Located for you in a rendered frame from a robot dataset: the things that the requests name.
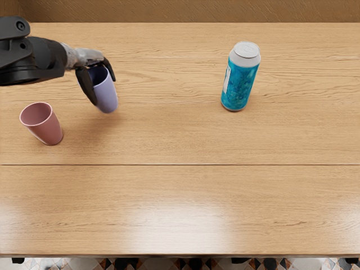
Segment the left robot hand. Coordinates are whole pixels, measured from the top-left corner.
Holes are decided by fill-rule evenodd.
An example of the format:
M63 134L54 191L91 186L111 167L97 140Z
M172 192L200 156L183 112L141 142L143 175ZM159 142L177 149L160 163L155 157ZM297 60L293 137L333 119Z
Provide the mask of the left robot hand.
M104 57L101 51L89 48L72 48L65 43L61 44L66 51L67 63L66 70L88 69L94 66L104 66L110 72L112 80L115 82L116 77L110 62Z

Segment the lavender cup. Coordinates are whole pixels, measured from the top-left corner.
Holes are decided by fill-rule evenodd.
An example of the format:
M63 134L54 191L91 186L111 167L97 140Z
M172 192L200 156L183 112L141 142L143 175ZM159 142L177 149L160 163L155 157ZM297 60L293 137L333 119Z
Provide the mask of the lavender cup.
M78 84L90 102L101 112L109 114L118 108L114 81L104 66L94 66L75 71Z

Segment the pink cup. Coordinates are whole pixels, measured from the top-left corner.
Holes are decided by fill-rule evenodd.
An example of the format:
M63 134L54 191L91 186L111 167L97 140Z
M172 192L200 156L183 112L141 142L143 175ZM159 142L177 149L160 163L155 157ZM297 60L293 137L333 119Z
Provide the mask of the pink cup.
M21 111L19 120L35 138L45 145L53 146L63 139L60 122L49 103L31 103Z

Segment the blue drink can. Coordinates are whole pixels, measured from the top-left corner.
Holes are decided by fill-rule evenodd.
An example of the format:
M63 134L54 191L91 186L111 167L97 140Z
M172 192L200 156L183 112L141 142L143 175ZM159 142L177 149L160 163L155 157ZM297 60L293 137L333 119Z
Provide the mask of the blue drink can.
M260 65L260 48L253 42L241 41L228 56L220 101L229 111L240 111L248 103Z

